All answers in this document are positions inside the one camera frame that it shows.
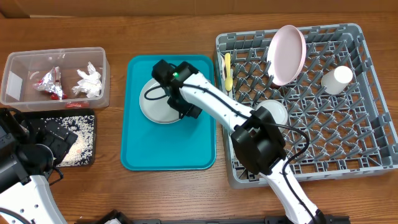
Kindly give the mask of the grey small plate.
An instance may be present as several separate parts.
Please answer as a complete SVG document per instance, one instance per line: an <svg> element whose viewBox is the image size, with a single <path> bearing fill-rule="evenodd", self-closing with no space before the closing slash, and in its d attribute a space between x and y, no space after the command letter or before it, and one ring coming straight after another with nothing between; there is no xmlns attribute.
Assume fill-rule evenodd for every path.
<svg viewBox="0 0 398 224"><path fill-rule="evenodd" d="M155 100L148 100L144 97L148 90L157 86L159 86L159 83L152 78L142 88L139 96L139 106L142 113L146 118L158 124L177 122L180 119L179 113L168 105L169 97L161 87L147 94L148 98L155 98Z"/></svg>

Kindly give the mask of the red sauce packet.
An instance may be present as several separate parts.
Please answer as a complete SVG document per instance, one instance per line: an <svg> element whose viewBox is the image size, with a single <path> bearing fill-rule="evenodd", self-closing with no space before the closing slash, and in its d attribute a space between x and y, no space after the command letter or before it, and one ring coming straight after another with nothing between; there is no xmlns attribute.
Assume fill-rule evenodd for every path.
<svg viewBox="0 0 398 224"><path fill-rule="evenodd" d="M65 107L68 108L68 109L85 108L86 107L86 103L84 103L84 102L68 102L65 105Z"/></svg>

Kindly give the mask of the silver foil wrapper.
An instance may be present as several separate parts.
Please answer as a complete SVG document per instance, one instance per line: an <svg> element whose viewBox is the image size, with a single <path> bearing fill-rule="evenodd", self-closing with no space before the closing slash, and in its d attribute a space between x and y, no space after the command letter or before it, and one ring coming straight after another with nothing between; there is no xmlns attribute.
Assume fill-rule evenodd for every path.
<svg viewBox="0 0 398 224"><path fill-rule="evenodd" d="M53 67L37 83L33 84L33 87L37 91L47 93L52 100L66 100L68 96L63 91L61 77L60 67Z"/></svg>

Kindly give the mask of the white plastic knife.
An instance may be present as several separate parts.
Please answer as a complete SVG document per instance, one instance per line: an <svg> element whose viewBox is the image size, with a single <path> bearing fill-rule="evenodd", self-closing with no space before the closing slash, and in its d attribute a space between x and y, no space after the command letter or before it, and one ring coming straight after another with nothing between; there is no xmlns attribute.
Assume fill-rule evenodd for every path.
<svg viewBox="0 0 398 224"><path fill-rule="evenodd" d="M222 69L222 72L221 72L222 78L223 78L223 81L225 82L225 80L226 80L226 64L225 64L225 60L224 60L223 56L221 56L221 69Z"/></svg>

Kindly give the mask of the yellow plastic spoon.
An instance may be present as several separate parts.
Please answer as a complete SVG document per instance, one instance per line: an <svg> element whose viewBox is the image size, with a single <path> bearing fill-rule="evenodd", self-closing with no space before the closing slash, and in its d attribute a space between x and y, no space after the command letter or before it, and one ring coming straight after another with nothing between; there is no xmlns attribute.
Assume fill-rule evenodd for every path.
<svg viewBox="0 0 398 224"><path fill-rule="evenodd" d="M231 54L226 53L224 55L226 78L224 81L226 91L231 91L233 88L233 78L231 76Z"/></svg>

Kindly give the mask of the white napkin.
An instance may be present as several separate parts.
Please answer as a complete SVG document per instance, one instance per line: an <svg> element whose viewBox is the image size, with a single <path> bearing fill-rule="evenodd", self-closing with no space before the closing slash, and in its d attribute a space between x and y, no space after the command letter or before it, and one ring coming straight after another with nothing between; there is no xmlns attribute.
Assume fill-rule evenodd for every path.
<svg viewBox="0 0 398 224"><path fill-rule="evenodd" d="M87 98L98 97L102 90L101 75L91 62L88 62L87 69L88 73L82 70L76 71L81 80L77 82L77 86L72 88L72 92L75 95L85 93Z"/></svg>

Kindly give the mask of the grey bowl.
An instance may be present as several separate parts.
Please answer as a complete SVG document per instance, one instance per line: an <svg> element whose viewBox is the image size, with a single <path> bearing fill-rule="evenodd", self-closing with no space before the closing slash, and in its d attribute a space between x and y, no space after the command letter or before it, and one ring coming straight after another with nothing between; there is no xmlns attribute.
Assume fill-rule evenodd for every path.
<svg viewBox="0 0 398 224"><path fill-rule="evenodd" d="M287 124L287 120L289 118L287 109L279 101L276 101L276 100L264 100L264 101L260 102L255 107L255 109L257 110L260 107L263 107L263 108L267 109L271 113L274 121L277 124L283 124L283 125Z"/></svg>

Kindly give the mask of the white large plate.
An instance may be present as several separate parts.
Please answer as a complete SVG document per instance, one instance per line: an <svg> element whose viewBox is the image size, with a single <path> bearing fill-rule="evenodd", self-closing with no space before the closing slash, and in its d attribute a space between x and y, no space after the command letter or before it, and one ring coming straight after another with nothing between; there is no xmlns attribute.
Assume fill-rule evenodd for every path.
<svg viewBox="0 0 398 224"><path fill-rule="evenodd" d="M284 86L295 80L303 69L306 51L304 36L295 26L281 27L267 52L267 62L271 63L268 74L273 76L273 84Z"/></svg>

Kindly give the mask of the white plastic cup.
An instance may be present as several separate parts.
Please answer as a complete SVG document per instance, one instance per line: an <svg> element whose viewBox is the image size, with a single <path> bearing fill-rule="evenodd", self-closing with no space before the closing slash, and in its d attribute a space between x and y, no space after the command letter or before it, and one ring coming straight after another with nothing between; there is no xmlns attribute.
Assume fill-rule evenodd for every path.
<svg viewBox="0 0 398 224"><path fill-rule="evenodd" d="M353 72L349 67L339 66L322 77L321 85L325 92L331 95L341 93L353 79Z"/></svg>

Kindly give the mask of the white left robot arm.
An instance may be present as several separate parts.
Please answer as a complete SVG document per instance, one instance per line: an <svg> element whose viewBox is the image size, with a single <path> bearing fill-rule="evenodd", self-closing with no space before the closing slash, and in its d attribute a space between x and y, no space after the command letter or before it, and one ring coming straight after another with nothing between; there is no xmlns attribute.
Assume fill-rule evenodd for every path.
<svg viewBox="0 0 398 224"><path fill-rule="evenodd" d="M78 136L50 122L35 128L15 108L1 108L1 216L8 223L65 223L48 181Z"/></svg>

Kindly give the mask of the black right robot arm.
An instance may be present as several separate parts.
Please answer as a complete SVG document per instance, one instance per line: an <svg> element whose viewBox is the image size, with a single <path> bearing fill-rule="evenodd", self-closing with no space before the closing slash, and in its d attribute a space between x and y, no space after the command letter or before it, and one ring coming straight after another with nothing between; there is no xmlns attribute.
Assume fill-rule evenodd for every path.
<svg viewBox="0 0 398 224"><path fill-rule="evenodd" d="M198 118L205 111L227 129L238 161L266 180L292 223L326 223L325 215L307 197L290 168L290 162L309 147L309 137L303 131L293 129L305 138L305 145L289 157L280 131L285 125L276 123L265 108L254 110L226 96L192 64L175 66L160 60L153 66L152 77L179 118Z"/></svg>

